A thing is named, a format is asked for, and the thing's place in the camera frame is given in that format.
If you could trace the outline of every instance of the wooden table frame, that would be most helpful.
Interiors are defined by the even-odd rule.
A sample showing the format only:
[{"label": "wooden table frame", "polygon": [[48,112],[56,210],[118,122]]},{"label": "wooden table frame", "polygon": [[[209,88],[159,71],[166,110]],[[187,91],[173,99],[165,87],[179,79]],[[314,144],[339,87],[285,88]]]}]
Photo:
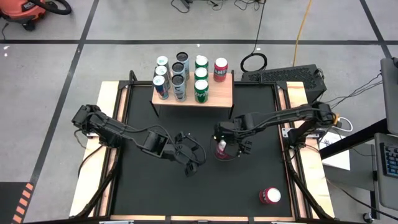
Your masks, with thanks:
[{"label": "wooden table frame", "polygon": [[[126,122],[126,111],[128,110],[128,101],[131,88],[128,88],[130,81],[120,82],[103,82],[99,91],[97,105],[101,108],[102,112],[111,116],[118,121]],[[150,85],[151,82],[135,82],[135,85]],[[276,102],[282,110],[290,107],[300,106],[307,103],[305,89],[302,82],[287,82],[284,88],[279,88],[275,91],[279,98]],[[295,122],[294,126],[298,127],[302,121]],[[318,149],[317,141],[314,139],[307,139],[306,144]],[[87,148],[84,158],[89,155],[93,150],[99,146],[98,137],[91,138],[87,142]],[[99,187],[101,181],[112,168],[116,149],[102,148],[82,167],[80,176],[77,182],[75,196],[73,198],[70,216],[79,213],[88,201],[92,198],[93,194]],[[293,160],[293,166],[298,174],[303,177],[307,189],[311,192],[319,205],[329,214],[334,217],[333,207],[330,200],[328,186],[326,184],[325,173],[323,171],[322,160],[319,153],[310,148],[303,148],[297,155],[297,160]],[[295,221],[298,217],[301,218],[317,218],[315,212],[308,206],[308,203],[303,199],[303,195],[297,185],[292,182],[292,179],[287,180],[289,184],[290,207],[292,210],[292,217],[254,217],[255,222],[291,222]],[[113,190],[112,182],[108,184],[104,191],[102,198],[90,213],[90,216],[105,216],[109,214],[110,198]],[[165,215],[111,215],[112,220],[152,220],[152,221],[229,221],[229,222],[248,222],[249,217],[188,217],[188,216],[171,216]]]}]

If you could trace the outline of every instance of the silver soda can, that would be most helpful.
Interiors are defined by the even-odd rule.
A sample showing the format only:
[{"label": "silver soda can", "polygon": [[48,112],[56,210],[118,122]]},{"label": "silver soda can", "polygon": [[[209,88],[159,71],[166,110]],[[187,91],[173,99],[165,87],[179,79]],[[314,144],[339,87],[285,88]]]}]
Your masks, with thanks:
[{"label": "silver soda can", "polygon": [[163,76],[157,75],[153,81],[157,94],[161,100],[166,100],[169,97],[169,92],[166,88],[165,79]]},{"label": "silver soda can", "polygon": [[169,66],[169,59],[166,56],[160,56],[156,59],[156,64],[157,66],[166,66],[167,68],[167,74],[169,75],[169,79],[172,78],[172,74],[170,72],[170,66]]},{"label": "silver soda can", "polygon": [[187,81],[183,63],[175,62],[172,66],[172,70],[173,70],[173,76],[174,75],[182,75],[182,77],[184,77],[184,81]]},{"label": "silver soda can", "polygon": [[177,54],[177,61],[181,62],[184,64],[184,70],[185,70],[185,77],[187,78],[187,80],[189,80],[189,58],[188,58],[188,54],[185,52],[180,52]]},{"label": "silver soda can", "polygon": [[172,86],[175,100],[184,102],[187,99],[187,83],[182,75],[174,75],[172,78]]},{"label": "silver soda can", "polygon": [[169,75],[167,74],[167,68],[166,66],[158,66],[155,68],[155,75],[160,75],[163,76],[166,82],[166,87],[169,90],[170,89],[170,78]]}]

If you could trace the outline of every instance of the green soda can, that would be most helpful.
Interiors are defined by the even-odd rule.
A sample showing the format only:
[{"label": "green soda can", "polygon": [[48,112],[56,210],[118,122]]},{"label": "green soda can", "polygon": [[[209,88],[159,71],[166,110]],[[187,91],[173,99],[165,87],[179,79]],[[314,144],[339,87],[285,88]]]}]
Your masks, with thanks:
[{"label": "green soda can", "polygon": [[209,84],[206,80],[195,82],[195,100],[198,103],[205,103],[209,95]]},{"label": "green soda can", "polygon": [[205,68],[207,71],[209,71],[209,60],[207,60],[205,56],[197,56],[197,59],[195,60],[195,70],[198,68]]},{"label": "green soda can", "polygon": [[208,81],[209,74],[205,68],[198,68],[195,70],[195,81],[206,80]]}]

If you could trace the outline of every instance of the vacuum hose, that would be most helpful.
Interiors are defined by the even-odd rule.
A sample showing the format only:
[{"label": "vacuum hose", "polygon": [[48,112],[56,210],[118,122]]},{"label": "vacuum hose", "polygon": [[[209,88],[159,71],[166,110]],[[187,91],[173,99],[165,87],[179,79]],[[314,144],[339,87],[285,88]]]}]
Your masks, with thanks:
[{"label": "vacuum hose", "polygon": [[72,8],[70,7],[69,3],[66,2],[66,0],[56,0],[59,3],[63,4],[63,6],[65,6],[64,10],[61,9],[57,9],[56,7],[52,7],[49,6],[46,3],[42,3],[40,0],[28,0],[31,3],[35,4],[36,6],[39,6],[49,12],[55,13],[55,14],[59,14],[59,15],[68,15],[72,12]]}]

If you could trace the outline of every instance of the yellow cable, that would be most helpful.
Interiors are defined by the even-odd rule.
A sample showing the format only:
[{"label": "yellow cable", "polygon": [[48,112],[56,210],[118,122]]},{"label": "yellow cable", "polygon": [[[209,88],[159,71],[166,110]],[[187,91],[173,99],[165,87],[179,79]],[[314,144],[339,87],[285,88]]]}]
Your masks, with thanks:
[{"label": "yellow cable", "polygon": [[310,0],[310,2],[308,3],[307,10],[305,11],[303,21],[301,22],[300,30],[298,31],[298,35],[297,35],[297,39],[296,39],[296,45],[294,47],[293,67],[294,67],[294,65],[296,63],[297,45],[299,44],[299,38],[300,38],[300,35],[301,35],[301,31],[303,30],[303,26],[304,26],[304,23],[305,23],[305,18],[307,18],[307,14],[308,14],[308,12],[310,10],[311,4],[312,4],[312,0]]}]

